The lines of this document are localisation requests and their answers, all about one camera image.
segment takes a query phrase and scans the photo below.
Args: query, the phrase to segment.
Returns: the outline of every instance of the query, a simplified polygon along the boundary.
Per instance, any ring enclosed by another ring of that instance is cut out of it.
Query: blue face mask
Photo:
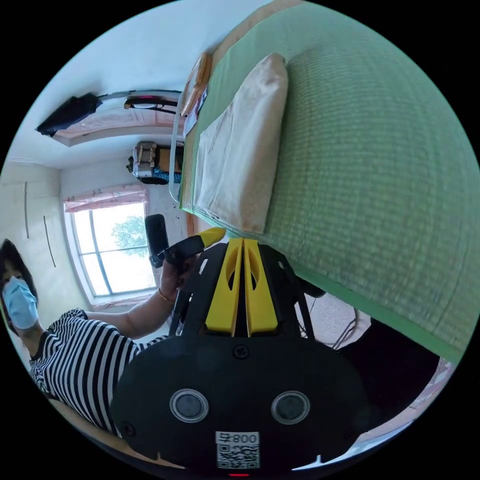
[[[11,322],[20,330],[28,330],[39,320],[37,299],[25,280],[12,277],[3,288],[3,301]]]

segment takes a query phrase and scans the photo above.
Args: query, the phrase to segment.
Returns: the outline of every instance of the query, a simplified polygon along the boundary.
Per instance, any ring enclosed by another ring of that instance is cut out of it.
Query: black and white striped shirt
[[[30,375],[47,396],[74,409],[102,430],[121,437],[110,403],[125,367],[142,350],[166,337],[136,343],[79,308],[64,313],[42,335]]]

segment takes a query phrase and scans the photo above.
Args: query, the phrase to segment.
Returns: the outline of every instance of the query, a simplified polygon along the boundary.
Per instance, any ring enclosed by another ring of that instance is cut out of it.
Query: black hair
[[[8,238],[6,238],[0,246],[0,275],[1,275],[0,278],[3,277],[7,269],[5,262],[10,262],[13,268],[20,272],[21,277],[23,278],[23,280],[25,280],[25,283],[28,285],[28,288],[30,289],[31,294],[36,298],[36,304],[38,305],[39,295],[37,293],[37,289],[35,287],[32,274],[30,273],[29,269],[25,265],[24,259],[22,258],[19,251],[17,250],[17,247]],[[3,304],[3,311],[5,312],[8,328],[15,335],[18,336],[18,333],[16,332],[15,328],[12,325],[12,322],[10,321],[9,313],[7,312],[5,304]]]

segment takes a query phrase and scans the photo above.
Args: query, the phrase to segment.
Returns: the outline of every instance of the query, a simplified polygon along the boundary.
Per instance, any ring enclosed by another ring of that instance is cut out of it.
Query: woman's hand
[[[174,302],[177,299],[177,290],[181,288],[192,273],[192,268],[197,261],[197,256],[193,256],[185,260],[180,274],[179,269],[163,261],[160,277],[160,293],[168,300]]]

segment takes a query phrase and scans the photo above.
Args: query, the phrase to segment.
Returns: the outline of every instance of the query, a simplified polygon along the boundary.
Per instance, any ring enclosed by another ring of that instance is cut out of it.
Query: window
[[[143,203],[80,211],[71,217],[80,263],[94,297],[155,288]]]

